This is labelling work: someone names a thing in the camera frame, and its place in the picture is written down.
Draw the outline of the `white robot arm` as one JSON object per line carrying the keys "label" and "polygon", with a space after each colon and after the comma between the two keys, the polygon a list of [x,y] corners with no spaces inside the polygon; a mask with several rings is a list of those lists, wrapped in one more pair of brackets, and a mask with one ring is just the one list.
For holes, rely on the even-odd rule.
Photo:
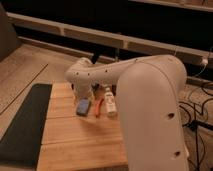
{"label": "white robot arm", "polygon": [[79,59],[66,72],[78,96],[93,83],[116,85],[116,106],[129,171],[189,171],[179,111],[186,69],[172,55],[93,66]]}

